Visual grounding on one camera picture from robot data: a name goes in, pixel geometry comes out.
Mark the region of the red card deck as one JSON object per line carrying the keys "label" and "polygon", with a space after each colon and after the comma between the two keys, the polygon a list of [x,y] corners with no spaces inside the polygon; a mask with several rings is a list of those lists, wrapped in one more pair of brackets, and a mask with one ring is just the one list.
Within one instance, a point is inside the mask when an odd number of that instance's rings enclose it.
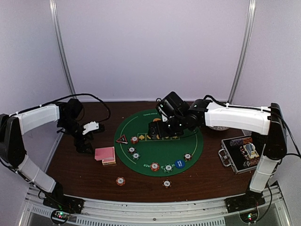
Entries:
{"label": "red card deck", "polygon": [[104,147],[95,149],[95,160],[97,161],[112,161],[115,159],[114,147]]}

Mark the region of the black red triangular dealer button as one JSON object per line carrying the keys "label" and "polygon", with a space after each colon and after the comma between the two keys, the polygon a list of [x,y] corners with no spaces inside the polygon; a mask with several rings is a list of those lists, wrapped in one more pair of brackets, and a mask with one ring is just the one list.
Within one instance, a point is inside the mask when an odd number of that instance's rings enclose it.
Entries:
{"label": "black red triangular dealer button", "polygon": [[126,135],[123,134],[121,135],[117,140],[116,140],[116,143],[119,143],[119,144],[128,144],[128,140],[126,138]]}

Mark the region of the blue small blind button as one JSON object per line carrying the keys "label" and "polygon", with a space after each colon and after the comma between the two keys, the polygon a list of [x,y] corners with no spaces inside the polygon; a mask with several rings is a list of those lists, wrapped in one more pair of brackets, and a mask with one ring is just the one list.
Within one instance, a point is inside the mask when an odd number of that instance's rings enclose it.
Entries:
{"label": "blue small blind button", "polygon": [[183,169],[185,167],[185,161],[184,160],[176,160],[174,162],[174,166],[177,168],[177,169]]}

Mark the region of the red chips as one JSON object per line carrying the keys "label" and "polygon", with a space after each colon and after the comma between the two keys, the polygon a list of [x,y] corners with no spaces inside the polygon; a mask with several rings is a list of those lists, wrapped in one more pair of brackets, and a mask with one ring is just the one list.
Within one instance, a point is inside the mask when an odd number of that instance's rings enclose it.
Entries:
{"label": "red chips", "polygon": [[157,162],[153,162],[151,165],[150,165],[150,169],[154,172],[157,172],[159,171],[160,169],[160,165],[157,163]]}
{"label": "red chips", "polygon": [[131,143],[132,144],[137,144],[139,142],[139,138],[137,136],[131,137]]}

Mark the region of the green chip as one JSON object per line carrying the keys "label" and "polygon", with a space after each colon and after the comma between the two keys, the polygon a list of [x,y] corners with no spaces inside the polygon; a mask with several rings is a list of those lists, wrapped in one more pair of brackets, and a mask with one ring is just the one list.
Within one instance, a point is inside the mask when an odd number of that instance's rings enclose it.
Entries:
{"label": "green chip", "polygon": [[133,160],[138,160],[140,157],[141,157],[141,155],[139,153],[133,153],[132,154]]}
{"label": "green chip", "polygon": [[163,167],[163,171],[165,173],[169,173],[173,170],[173,166],[171,164],[166,164],[164,167]]}

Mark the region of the orange poker chip stack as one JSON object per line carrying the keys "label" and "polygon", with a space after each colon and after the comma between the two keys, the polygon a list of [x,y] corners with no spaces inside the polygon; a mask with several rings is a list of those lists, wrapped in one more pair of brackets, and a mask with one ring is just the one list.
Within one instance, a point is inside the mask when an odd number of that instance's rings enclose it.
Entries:
{"label": "orange poker chip stack", "polygon": [[116,184],[119,186],[123,186],[126,183],[126,180],[124,177],[118,177],[116,178]]}

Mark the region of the brown poker chip stack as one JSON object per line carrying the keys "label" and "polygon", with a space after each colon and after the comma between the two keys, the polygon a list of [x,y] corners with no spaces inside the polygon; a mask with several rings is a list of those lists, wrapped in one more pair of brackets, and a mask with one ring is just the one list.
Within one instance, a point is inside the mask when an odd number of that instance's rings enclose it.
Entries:
{"label": "brown poker chip stack", "polygon": [[162,186],[164,188],[170,188],[172,185],[172,182],[170,180],[164,180],[163,183],[162,183]]}

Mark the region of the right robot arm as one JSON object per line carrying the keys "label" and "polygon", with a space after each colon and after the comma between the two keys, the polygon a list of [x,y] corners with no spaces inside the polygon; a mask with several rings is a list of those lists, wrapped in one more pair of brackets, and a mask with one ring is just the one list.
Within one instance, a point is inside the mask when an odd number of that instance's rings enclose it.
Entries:
{"label": "right robot arm", "polygon": [[172,91],[157,103],[156,110],[161,120],[149,123],[151,139],[180,136],[186,129],[201,126],[242,129],[266,136],[259,164],[249,182],[249,191],[241,197],[241,204],[246,208],[258,202],[259,193],[287,155],[286,135],[291,132],[276,103],[268,107],[231,105],[206,95],[188,104]]}

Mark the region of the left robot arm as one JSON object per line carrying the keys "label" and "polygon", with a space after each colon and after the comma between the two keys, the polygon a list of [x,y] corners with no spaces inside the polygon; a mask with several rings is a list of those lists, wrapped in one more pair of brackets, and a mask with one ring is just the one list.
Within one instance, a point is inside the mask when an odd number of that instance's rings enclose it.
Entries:
{"label": "left robot arm", "polygon": [[57,209],[67,206],[68,200],[63,193],[63,186],[48,176],[28,156],[24,147],[23,135],[35,128],[50,122],[57,122],[57,127],[74,138],[74,146],[79,153],[93,153],[84,127],[77,122],[82,111],[82,103],[78,99],[68,102],[57,102],[47,106],[14,115],[0,116],[0,157],[10,170],[21,175],[30,183],[42,190],[49,201]]}

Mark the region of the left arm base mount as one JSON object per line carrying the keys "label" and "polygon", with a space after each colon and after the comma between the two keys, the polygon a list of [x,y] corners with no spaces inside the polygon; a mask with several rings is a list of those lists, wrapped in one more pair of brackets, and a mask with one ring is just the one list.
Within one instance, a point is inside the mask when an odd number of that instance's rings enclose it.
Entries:
{"label": "left arm base mount", "polygon": [[74,198],[64,195],[62,201],[55,201],[52,198],[46,197],[43,200],[43,205],[56,210],[62,210],[70,214],[80,214],[84,207],[84,202],[85,201],[81,198]]}

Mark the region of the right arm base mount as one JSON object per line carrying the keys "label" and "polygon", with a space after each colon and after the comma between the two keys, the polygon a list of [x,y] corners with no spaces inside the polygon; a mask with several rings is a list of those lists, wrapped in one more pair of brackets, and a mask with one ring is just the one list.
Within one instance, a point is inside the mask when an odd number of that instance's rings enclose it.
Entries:
{"label": "right arm base mount", "polygon": [[225,204],[228,213],[253,209],[259,205],[265,204],[265,199],[261,197],[253,197],[247,194],[234,196],[225,199]]}

